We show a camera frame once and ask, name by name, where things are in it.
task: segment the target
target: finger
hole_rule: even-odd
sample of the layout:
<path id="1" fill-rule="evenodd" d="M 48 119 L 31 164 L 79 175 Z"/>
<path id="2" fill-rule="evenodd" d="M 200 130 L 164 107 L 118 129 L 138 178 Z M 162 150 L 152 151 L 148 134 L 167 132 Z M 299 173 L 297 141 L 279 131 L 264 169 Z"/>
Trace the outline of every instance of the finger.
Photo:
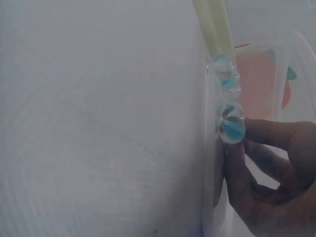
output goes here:
<path id="1" fill-rule="evenodd" d="M 265 174 L 280 182 L 291 163 L 275 154 L 264 145 L 253 143 L 247 139 L 243 141 L 245 153 L 256 164 L 256 166 Z"/>
<path id="2" fill-rule="evenodd" d="M 225 159 L 225 177 L 229 202 L 246 224 L 262 221 L 271 206 L 254 198 L 248 175 L 245 175 L 243 144 L 229 145 Z"/>
<path id="3" fill-rule="evenodd" d="M 288 144 L 301 122 L 271 122 L 245 119 L 246 138 L 260 144 L 279 147 L 287 151 Z"/>
<path id="4" fill-rule="evenodd" d="M 259 195 L 259 196 L 255 196 L 257 197 L 257 200 L 264 201 L 275 192 L 275 190 L 273 189 L 270 189 L 266 186 L 258 184 L 257 180 L 252 175 L 252 173 L 250 172 L 247 166 L 245 169 L 246 169 L 246 173 L 248 175 L 252 190 L 254 191 L 254 193 Z"/>

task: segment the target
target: clear marble with blue swirl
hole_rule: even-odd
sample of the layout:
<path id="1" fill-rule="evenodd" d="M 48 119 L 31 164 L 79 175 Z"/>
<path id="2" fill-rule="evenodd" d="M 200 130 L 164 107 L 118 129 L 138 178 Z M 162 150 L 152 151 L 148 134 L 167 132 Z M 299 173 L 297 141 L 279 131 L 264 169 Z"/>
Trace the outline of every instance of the clear marble with blue swirl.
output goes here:
<path id="1" fill-rule="evenodd" d="M 229 55 L 219 55 L 214 59 L 214 72 L 223 88 L 234 88 L 239 82 L 240 75 Z"/>
<path id="2" fill-rule="evenodd" d="M 236 102 L 227 103 L 221 114 L 220 137 L 224 142 L 234 144 L 240 142 L 245 133 L 244 113 L 240 104 Z"/>

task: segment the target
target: clear plastic container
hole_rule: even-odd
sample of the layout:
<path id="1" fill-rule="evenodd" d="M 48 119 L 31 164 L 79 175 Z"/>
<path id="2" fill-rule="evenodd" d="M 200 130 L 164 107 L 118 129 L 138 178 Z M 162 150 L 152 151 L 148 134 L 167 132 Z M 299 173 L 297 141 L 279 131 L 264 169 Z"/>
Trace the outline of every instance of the clear plastic container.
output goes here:
<path id="1" fill-rule="evenodd" d="M 290 59 L 283 41 L 248 45 L 236 49 L 245 117 L 280 120 L 280 111 Z"/>
<path id="2" fill-rule="evenodd" d="M 299 32 L 293 33 L 291 41 L 281 120 L 316 122 L 316 57 Z"/>

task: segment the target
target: plastic container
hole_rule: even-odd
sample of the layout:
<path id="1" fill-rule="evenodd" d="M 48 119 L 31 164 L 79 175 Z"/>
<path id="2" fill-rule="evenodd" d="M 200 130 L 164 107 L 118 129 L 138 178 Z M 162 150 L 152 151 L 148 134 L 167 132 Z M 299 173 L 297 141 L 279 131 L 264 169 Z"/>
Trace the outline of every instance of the plastic container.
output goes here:
<path id="1" fill-rule="evenodd" d="M 316 122 L 316 57 L 299 32 L 293 33 L 289 68 L 281 120 Z"/>
<path id="2" fill-rule="evenodd" d="M 281 105 L 290 59 L 284 41 L 248 45 L 236 49 L 245 117 L 280 120 Z"/>
<path id="3" fill-rule="evenodd" d="M 254 91 L 251 91 L 250 86 L 242 85 L 241 95 L 244 93 L 251 93 L 251 95 L 249 95 L 249 101 L 242 99 L 240 102 L 243 103 L 242 106 L 245 108 L 247 108 L 249 103 L 256 103 L 259 109 L 264 108 L 256 98 L 267 94 L 260 94 L 260 89 L 265 86 L 264 82 L 266 82 L 270 85 L 270 90 L 268 91 L 273 94 L 273 100 L 268 103 L 268 105 L 270 105 L 269 109 L 266 109 L 264 113 L 260 114 L 255 112 L 254 107 L 249 107 L 249 109 L 252 110 L 245 111 L 248 113 L 246 116 L 249 117 L 249 115 L 252 115 L 254 118 L 286 122 L 302 120 L 316 122 L 316 57 L 307 41 L 299 32 L 291 34 L 284 44 L 286 44 L 287 47 L 283 48 L 281 44 L 274 44 L 274 47 L 272 47 L 271 44 L 266 44 L 265 46 L 251 45 L 236 49 L 237 67 L 239 67 L 239 70 L 241 67 L 246 67 L 248 71 L 263 70 L 263 68 L 265 68 L 265 70 L 267 69 L 267 64 L 264 64 L 262 68 L 260 68 L 256 62 L 245 63 L 243 59 L 241 60 L 241 55 L 250 57 L 251 54 L 260 51 L 267 52 L 274 58 L 274 53 L 272 53 L 274 51 L 276 58 L 275 76 L 272 77 L 273 80 L 271 81 L 266 82 L 266 80 L 263 80 L 263 77 L 258 77 L 256 74 L 253 74 L 254 76 L 251 78 L 249 76 L 246 77 L 242 70 L 240 70 L 240 81 L 243 81 L 245 84 L 252 84 L 254 89 Z M 271 70 L 270 73 L 273 75 L 272 72 L 274 69 L 271 65 L 269 65 L 268 70 Z M 285 151 L 275 148 L 272 148 L 272 150 L 284 158 L 287 157 Z M 273 189 L 278 187 L 278 183 L 262 173 L 249 158 L 246 158 L 246 165 L 258 183 Z M 229 205 L 225 183 L 222 188 L 219 203 L 220 204 L 215 207 L 213 215 L 214 226 L 217 227 L 215 236 L 252 237 L 253 235 L 247 226 Z"/>

